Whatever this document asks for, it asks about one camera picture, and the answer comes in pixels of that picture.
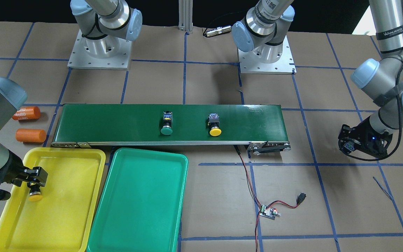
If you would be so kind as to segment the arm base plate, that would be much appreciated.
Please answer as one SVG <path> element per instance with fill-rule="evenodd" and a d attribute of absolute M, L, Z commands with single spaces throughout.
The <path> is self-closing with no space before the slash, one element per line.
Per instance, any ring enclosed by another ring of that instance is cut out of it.
<path fill-rule="evenodd" d="M 100 40 L 82 37 L 79 30 L 68 67 L 87 70 L 128 70 L 132 42 L 107 36 Z"/>
<path fill-rule="evenodd" d="M 264 44 L 249 52 L 237 49 L 237 54 L 241 73 L 292 75 L 297 72 L 287 37 L 278 46 Z"/>

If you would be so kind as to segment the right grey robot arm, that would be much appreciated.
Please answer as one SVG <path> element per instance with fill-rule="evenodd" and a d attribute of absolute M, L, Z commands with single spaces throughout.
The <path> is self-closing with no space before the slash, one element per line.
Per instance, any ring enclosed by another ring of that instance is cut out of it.
<path fill-rule="evenodd" d="M 140 34 L 142 13 L 125 0 L 72 0 L 72 14 L 80 32 L 68 66 L 74 69 L 128 68 L 132 42 Z M 7 78 L 0 78 L 0 130 L 27 100 L 24 89 Z M 42 167 L 27 168 L 22 160 L 0 143 L 0 185 L 4 182 L 29 188 L 29 199 L 41 199 L 41 187 L 48 173 Z M 10 193 L 0 189 L 0 201 Z"/>

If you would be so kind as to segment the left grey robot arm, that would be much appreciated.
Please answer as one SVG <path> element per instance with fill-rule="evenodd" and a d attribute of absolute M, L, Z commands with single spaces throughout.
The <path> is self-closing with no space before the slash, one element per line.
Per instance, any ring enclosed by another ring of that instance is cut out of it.
<path fill-rule="evenodd" d="M 240 51 L 282 44 L 294 19 L 291 0 L 260 0 L 245 17 L 232 26 L 233 40 Z M 403 0 L 371 0 L 376 40 L 381 59 L 367 59 L 351 79 L 379 110 L 355 127 L 342 125 L 338 147 L 346 156 L 360 151 L 373 161 L 392 155 L 388 147 L 398 131 L 394 151 L 400 145 L 403 129 Z"/>

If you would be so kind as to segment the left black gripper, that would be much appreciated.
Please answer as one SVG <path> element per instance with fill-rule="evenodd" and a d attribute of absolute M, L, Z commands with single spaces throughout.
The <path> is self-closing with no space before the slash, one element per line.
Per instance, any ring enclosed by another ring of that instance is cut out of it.
<path fill-rule="evenodd" d="M 380 134 L 371 127 L 369 121 L 363 121 L 355 127 L 342 125 L 338 136 L 338 147 L 344 153 L 342 151 L 343 142 L 353 141 L 356 151 L 361 151 L 374 158 L 385 158 L 388 155 L 387 148 L 392 139 L 392 134 L 388 132 Z"/>

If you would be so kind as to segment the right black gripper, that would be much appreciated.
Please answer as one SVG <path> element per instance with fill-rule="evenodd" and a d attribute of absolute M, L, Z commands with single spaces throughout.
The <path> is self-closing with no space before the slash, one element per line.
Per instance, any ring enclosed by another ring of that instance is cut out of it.
<path fill-rule="evenodd" d="M 48 173 L 43 167 L 25 167 L 21 158 L 9 150 L 0 153 L 0 185 L 4 182 L 20 187 L 23 182 L 46 185 Z M 0 189 L 0 201 L 8 200 L 10 193 Z"/>

